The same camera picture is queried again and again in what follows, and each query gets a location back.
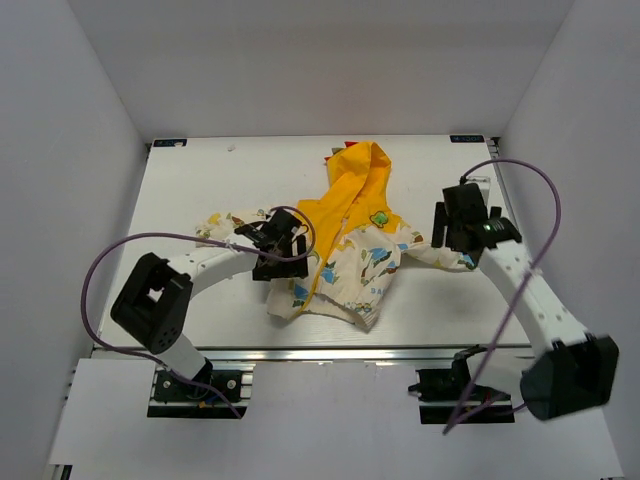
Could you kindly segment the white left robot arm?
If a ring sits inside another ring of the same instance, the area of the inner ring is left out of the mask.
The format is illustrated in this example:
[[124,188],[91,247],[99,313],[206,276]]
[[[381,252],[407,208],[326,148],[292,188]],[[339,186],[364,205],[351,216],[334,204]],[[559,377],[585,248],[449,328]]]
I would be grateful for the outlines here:
[[180,391],[202,398],[211,387],[212,366],[183,333],[191,300],[245,272],[255,281],[304,277],[306,251],[303,235],[263,249],[234,235],[220,247],[200,247],[169,259],[147,253],[129,274],[110,317],[177,376]]

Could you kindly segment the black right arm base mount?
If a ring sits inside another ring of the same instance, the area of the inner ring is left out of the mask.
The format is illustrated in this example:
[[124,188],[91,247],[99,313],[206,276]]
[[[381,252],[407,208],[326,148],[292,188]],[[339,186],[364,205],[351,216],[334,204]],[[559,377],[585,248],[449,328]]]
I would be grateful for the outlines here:
[[[463,393],[471,374],[466,360],[482,357],[485,347],[475,345],[458,352],[451,366],[444,369],[427,368],[417,370],[417,382],[408,387],[408,393],[419,402],[420,423],[422,425],[445,425]],[[515,422],[511,397],[484,385],[475,385],[464,404],[462,414],[475,407],[492,401],[485,410],[464,421],[464,424],[507,424]]]

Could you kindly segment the yellow dinosaur print kids jacket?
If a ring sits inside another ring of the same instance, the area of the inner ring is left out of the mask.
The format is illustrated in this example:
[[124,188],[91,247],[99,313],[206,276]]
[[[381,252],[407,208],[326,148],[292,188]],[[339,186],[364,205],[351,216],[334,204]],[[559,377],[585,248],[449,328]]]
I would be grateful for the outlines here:
[[375,142],[351,142],[326,160],[329,188],[297,207],[312,222],[316,241],[304,278],[276,279],[266,300],[269,314],[339,318],[364,330],[377,321],[385,292],[403,256],[448,271],[474,269],[473,261],[425,236],[395,214],[386,191],[391,160]]

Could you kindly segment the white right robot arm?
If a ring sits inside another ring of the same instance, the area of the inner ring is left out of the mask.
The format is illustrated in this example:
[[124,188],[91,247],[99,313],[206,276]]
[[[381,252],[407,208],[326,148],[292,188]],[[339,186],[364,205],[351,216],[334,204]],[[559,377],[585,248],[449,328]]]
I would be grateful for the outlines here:
[[569,312],[537,271],[520,232],[500,208],[486,206],[477,184],[444,189],[432,239],[469,257],[493,283],[534,352],[531,363],[499,354],[493,344],[457,353],[451,384],[459,396],[472,399],[491,387],[519,396],[542,421],[609,402],[617,344],[593,335]]

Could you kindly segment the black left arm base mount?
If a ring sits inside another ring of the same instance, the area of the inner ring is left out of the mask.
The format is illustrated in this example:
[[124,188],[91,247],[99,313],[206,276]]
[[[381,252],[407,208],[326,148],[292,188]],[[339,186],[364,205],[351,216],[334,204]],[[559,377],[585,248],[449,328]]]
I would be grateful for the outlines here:
[[150,390],[147,417],[162,419],[239,420],[251,398],[254,364],[214,362],[201,379],[210,388],[187,385],[157,368]]

